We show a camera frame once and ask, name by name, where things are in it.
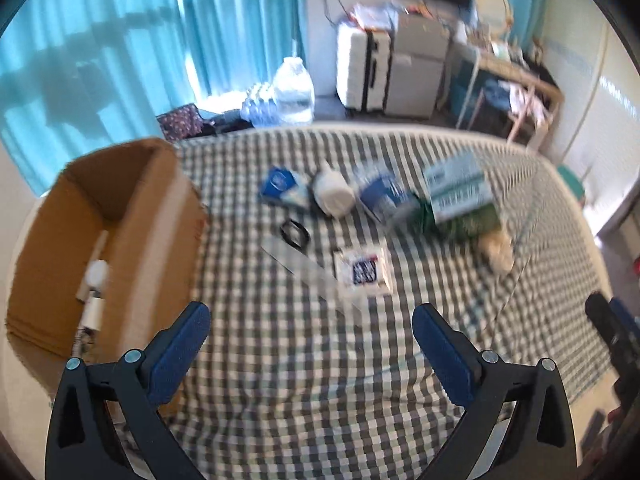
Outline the beige plush item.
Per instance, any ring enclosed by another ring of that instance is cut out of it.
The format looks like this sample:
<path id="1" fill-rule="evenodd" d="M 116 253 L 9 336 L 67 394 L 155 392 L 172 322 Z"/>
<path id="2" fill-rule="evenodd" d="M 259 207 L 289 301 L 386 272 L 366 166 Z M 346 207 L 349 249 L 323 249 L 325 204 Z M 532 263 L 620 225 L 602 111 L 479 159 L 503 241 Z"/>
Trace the beige plush item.
<path id="1" fill-rule="evenodd" d="M 505 230 L 495 230 L 483 234 L 477 246 L 495 273 L 509 274 L 514 266 L 511 237 Z"/>

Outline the small white blue packet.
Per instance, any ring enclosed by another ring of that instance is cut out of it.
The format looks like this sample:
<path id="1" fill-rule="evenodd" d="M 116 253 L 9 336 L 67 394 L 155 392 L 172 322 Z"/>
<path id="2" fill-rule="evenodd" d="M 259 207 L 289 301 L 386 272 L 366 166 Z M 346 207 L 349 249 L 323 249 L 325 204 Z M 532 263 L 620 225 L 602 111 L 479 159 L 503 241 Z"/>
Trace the small white blue packet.
<path id="1" fill-rule="evenodd" d="M 387 296 L 394 291 L 394 276 L 385 245 L 337 250 L 334 273 L 340 292 L 347 297 Z"/>

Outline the brown cardboard box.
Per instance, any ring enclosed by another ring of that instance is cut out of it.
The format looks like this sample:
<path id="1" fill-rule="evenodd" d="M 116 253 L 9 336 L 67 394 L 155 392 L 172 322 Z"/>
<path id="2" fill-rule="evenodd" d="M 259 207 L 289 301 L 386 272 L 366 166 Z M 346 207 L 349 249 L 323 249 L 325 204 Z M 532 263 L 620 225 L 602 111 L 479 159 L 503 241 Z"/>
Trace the brown cardboard box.
<path id="1" fill-rule="evenodd" d="M 190 300 L 207 214 L 174 147 L 157 138 L 70 162 L 40 205 L 17 258 L 8 341 L 53 396 L 72 355 L 88 264 L 108 265 L 96 362 L 142 349 Z"/>

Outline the teal window curtain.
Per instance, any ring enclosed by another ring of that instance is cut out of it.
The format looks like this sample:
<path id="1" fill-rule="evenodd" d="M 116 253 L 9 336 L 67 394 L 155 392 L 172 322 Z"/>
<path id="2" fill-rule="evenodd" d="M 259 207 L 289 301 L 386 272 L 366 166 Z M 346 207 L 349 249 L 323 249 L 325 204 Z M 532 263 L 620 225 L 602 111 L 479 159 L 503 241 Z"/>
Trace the teal window curtain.
<path id="1" fill-rule="evenodd" d="M 26 0 L 1 37 L 1 142 L 32 192 L 157 117 L 305 52 L 303 0 Z"/>

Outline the clear plastic ruler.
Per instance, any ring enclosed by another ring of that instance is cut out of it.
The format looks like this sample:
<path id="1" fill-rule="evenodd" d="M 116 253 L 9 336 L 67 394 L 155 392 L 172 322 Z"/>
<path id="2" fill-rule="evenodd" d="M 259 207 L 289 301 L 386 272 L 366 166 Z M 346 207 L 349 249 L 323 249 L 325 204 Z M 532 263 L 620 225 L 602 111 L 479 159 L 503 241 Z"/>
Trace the clear plastic ruler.
<path id="1" fill-rule="evenodd" d="M 304 284 L 317 289 L 319 295 L 326 301 L 335 301 L 344 315 L 360 318 L 360 302 L 347 296 L 344 287 L 334 278 L 334 275 L 311 258 L 273 236 L 265 237 L 260 247 Z"/>

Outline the pack of water bottles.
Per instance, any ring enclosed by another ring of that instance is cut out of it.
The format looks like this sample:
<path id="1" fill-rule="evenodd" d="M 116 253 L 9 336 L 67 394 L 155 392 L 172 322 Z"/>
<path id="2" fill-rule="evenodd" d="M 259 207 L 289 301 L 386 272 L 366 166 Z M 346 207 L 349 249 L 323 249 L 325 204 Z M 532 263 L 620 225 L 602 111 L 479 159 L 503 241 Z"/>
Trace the pack of water bottles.
<path id="1" fill-rule="evenodd" d="M 254 128 L 267 128 L 279 125 L 277 103 L 269 82 L 255 84 L 247 91 L 245 100 L 240 108 L 243 120 Z"/>

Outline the blue label clear packet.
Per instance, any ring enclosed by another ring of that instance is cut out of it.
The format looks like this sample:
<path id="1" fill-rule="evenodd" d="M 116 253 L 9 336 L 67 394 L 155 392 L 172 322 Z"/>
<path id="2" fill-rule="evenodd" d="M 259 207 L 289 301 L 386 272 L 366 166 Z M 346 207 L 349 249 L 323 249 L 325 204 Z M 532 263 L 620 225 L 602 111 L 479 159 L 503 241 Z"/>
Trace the blue label clear packet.
<path id="1" fill-rule="evenodd" d="M 352 183 L 364 211 L 384 228 L 398 226 L 419 208 L 416 198 L 382 162 L 357 166 Z"/>

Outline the white tube bottle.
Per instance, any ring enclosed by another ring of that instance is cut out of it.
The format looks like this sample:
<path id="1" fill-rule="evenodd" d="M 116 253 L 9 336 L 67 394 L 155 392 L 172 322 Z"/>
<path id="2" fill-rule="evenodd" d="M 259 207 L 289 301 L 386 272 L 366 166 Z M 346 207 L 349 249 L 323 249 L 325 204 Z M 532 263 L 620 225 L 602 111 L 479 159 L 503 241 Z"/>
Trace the white tube bottle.
<path id="1" fill-rule="evenodd" d="M 87 266 L 78 288 L 76 299 L 84 305 L 79 326 L 98 332 L 101 329 L 104 308 L 103 293 L 110 267 L 105 260 L 93 260 Z"/>

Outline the round white mirror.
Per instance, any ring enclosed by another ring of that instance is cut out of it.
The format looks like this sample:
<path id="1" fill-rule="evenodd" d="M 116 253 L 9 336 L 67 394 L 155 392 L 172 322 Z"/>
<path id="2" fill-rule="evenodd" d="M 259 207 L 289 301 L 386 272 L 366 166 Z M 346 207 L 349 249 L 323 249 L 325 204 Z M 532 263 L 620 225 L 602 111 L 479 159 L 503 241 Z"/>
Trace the round white mirror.
<path id="1" fill-rule="evenodd" d="M 478 24 L 491 40 L 509 36 L 514 24 L 509 0 L 475 0 L 475 9 Z"/>

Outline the grey mini fridge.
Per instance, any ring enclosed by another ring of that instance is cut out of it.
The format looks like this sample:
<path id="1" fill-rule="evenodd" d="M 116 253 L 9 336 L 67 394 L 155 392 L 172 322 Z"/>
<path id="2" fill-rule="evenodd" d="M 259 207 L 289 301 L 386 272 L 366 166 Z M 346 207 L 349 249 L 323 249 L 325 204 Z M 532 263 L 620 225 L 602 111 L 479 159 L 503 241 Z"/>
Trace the grey mini fridge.
<path id="1" fill-rule="evenodd" d="M 450 43 L 439 21 L 399 13 L 396 20 L 385 114 L 430 118 L 434 112 Z"/>

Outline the large clear water jug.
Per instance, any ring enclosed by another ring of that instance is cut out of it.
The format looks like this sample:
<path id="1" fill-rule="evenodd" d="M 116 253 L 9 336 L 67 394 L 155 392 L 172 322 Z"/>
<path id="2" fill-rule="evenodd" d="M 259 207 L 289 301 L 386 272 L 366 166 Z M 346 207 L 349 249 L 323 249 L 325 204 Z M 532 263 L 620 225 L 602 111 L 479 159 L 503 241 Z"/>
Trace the large clear water jug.
<path id="1" fill-rule="evenodd" d="M 283 125 L 314 120 L 314 84 L 301 58 L 284 58 L 272 80 L 273 99 Z"/>

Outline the blue tissue pack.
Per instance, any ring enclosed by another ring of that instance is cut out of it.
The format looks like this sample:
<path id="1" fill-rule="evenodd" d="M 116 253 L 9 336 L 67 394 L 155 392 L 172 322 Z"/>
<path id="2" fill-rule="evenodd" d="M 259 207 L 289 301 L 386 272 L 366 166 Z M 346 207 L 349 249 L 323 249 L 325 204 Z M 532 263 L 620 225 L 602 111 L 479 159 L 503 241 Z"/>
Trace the blue tissue pack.
<path id="1" fill-rule="evenodd" d="M 271 167 L 262 181 L 259 197 L 280 206 L 308 210 L 310 208 L 310 179 L 306 174 L 283 167 Z"/>

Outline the white suitcase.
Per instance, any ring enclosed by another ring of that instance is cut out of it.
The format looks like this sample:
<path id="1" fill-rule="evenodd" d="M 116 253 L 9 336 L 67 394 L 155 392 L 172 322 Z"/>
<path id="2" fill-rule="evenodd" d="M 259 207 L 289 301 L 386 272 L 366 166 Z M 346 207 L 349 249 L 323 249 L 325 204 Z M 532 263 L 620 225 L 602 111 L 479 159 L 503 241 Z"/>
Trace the white suitcase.
<path id="1" fill-rule="evenodd" d="M 338 25 L 335 88 L 344 107 L 365 113 L 384 110 L 391 46 L 387 30 Z"/>

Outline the dark patterned bag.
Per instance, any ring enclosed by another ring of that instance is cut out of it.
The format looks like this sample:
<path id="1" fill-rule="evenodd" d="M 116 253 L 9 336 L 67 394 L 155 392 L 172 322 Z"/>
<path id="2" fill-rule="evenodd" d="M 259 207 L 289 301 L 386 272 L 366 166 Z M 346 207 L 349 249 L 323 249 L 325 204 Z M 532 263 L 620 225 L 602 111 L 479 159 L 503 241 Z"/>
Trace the dark patterned bag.
<path id="1" fill-rule="evenodd" d="M 204 120 L 195 104 L 189 103 L 156 118 L 160 132 L 169 142 L 195 138 L 203 131 Z"/>

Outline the white plastic jar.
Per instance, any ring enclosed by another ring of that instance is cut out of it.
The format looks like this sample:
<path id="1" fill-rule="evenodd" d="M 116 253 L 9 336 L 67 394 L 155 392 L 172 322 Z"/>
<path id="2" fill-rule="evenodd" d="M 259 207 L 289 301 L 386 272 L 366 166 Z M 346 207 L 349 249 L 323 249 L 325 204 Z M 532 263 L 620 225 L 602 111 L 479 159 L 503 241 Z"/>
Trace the white plastic jar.
<path id="1" fill-rule="evenodd" d="M 354 190 L 343 175 L 334 170 L 326 160 L 320 162 L 312 179 L 311 194 L 322 214 L 334 219 L 345 217 L 356 203 Z"/>

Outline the wooden desk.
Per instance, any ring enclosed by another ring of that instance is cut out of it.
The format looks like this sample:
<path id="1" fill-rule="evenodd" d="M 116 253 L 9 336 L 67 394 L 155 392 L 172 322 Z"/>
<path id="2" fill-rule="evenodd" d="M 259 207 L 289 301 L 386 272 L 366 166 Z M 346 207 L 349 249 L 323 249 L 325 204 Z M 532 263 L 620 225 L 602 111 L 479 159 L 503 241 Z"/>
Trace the wooden desk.
<path id="1" fill-rule="evenodd" d="M 481 49 L 472 44 L 462 44 L 454 41 L 447 54 L 446 81 L 450 84 L 451 78 L 460 73 L 462 64 L 468 62 L 472 66 L 469 83 L 466 86 L 464 98 L 457 114 L 456 128 L 471 130 L 475 119 L 480 114 L 480 108 L 486 102 L 486 91 L 482 87 L 478 90 L 477 100 L 473 113 L 466 125 L 463 125 L 466 110 L 469 108 L 472 95 L 476 88 L 479 73 L 489 74 L 499 81 L 499 87 L 513 96 L 512 102 L 516 107 L 510 106 L 506 112 L 512 122 L 511 130 L 506 137 L 506 142 L 514 143 L 522 125 L 527 117 L 532 118 L 534 133 L 526 144 L 526 150 L 538 152 L 554 129 L 555 118 L 565 101 L 563 92 L 542 80 L 530 70 L 526 70 L 518 63 L 504 60 L 488 50 Z"/>

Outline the green white carton box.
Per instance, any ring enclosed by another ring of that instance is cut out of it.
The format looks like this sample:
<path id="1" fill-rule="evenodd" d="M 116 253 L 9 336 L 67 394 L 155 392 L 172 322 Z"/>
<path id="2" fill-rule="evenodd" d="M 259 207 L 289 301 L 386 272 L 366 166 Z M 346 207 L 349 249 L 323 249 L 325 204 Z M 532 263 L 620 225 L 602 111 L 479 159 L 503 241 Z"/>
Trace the green white carton box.
<path id="1" fill-rule="evenodd" d="M 442 240 L 472 240 L 502 227 L 499 208 L 480 160 L 470 151 L 423 170 L 426 197 L 415 195 L 419 232 Z"/>

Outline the wooden chair with clothes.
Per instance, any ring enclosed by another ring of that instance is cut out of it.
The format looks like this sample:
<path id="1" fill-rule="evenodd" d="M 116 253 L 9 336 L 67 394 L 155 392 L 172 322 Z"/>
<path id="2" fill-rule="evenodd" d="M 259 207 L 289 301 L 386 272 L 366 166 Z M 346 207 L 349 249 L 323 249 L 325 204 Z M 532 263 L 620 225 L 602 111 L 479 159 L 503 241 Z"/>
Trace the wooden chair with clothes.
<path id="1" fill-rule="evenodd" d="M 551 126 L 551 113 L 536 95 L 516 82 L 486 80 L 480 88 L 468 129 L 480 129 L 506 142 L 529 144 L 535 136 L 545 136 Z"/>

